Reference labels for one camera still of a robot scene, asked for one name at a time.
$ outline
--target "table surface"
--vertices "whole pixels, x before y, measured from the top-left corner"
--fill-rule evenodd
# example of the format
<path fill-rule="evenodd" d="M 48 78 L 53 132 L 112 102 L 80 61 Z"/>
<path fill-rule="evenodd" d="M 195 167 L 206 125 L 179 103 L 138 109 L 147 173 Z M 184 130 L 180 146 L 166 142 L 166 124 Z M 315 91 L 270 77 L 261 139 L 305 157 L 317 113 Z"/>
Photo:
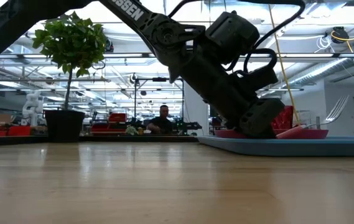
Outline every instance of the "table surface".
<path fill-rule="evenodd" d="M 197 143 L 0 146 L 0 223 L 354 223 L 354 157 Z"/>

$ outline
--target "potted plant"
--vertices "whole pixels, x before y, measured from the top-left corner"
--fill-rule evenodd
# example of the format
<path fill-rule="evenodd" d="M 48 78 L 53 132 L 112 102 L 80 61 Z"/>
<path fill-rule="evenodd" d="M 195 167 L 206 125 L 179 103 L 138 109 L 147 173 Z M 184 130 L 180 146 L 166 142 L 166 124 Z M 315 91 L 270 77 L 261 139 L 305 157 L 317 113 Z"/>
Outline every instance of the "potted plant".
<path fill-rule="evenodd" d="M 67 92 L 63 110 L 45 112 L 49 139 L 55 142 L 78 141 L 85 114 L 68 109 L 73 70 L 76 77 L 89 75 L 93 63 L 104 60 L 106 36 L 101 24 L 90 19 L 80 19 L 74 12 L 45 23 L 44 30 L 36 30 L 33 48 L 42 46 L 41 53 L 51 58 L 68 73 Z"/>

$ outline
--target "plant pot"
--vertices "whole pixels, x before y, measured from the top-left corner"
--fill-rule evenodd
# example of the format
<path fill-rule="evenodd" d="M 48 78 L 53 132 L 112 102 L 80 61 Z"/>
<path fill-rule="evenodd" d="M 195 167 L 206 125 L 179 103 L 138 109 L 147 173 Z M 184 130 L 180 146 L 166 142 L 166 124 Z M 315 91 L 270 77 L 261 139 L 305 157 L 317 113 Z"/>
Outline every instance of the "plant pot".
<path fill-rule="evenodd" d="M 50 142 L 78 142 L 85 113 L 79 111 L 45 111 Z"/>

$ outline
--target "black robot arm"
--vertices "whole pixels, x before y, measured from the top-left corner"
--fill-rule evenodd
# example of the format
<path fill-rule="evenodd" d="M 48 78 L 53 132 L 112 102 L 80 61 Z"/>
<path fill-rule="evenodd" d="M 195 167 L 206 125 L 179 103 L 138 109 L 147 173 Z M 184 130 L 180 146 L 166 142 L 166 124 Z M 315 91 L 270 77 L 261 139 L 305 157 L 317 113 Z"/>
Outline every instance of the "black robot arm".
<path fill-rule="evenodd" d="M 90 2 L 8 0 L 0 8 L 0 53 L 36 22 L 58 17 Z M 166 15 L 151 12 L 138 0 L 100 2 L 137 32 L 160 63 L 168 66 L 171 82 L 181 76 L 218 111 L 229 128 L 250 138 L 275 138 L 270 124 L 284 105 L 278 99 L 259 99 L 256 91 L 277 82 L 273 70 L 276 54 L 270 49 L 254 47 L 259 39 L 254 25 L 236 12 L 224 12 L 205 30 L 204 26 L 180 24 Z M 188 50 L 186 43 L 190 40 L 193 49 Z M 269 54 L 271 61 L 250 73 L 225 72 L 222 64 L 233 63 L 247 53 Z"/>

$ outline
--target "red object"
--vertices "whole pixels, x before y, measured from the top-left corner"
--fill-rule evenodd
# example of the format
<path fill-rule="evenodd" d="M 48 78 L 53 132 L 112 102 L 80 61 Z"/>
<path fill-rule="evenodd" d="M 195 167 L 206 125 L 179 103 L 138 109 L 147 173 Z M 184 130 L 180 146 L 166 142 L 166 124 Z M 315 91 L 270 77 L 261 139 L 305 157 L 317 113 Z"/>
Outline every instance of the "red object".
<path fill-rule="evenodd" d="M 8 136 L 30 136 L 30 126 L 12 126 L 9 128 Z"/>
<path fill-rule="evenodd" d="M 276 137 L 278 139 L 325 139 L 328 130 L 304 129 L 301 126 L 287 130 Z"/>
<path fill-rule="evenodd" d="M 271 125 L 273 129 L 291 129 L 293 127 L 293 106 L 285 106 Z"/>
<path fill-rule="evenodd" d="M 127 126 L 127 114 L 112 113 L 108 118 L 108 123 L 93 123 L 91 133 L 94 136 L 104 136 L 112 134 L 124 134 Z"/>
<path fill-rule="evenodd" d="M 295 127 L 290 130 L 278 130 L 275 131 L 278 139 L 325 139 L 328 130 L 318 129 L 303 129 L 302 127 Z M 219 138 L 233 138 L 242 139 L 247 138 L 244 134 L 238 133 L 234 130 L 215 130 L 215 136 Z"/>
<path fill-rule="evenodd" d="M 127 121 L 127 115 L 125 113 L 112 113 L 108 121 L 109 123 L 125 123 Z"/>

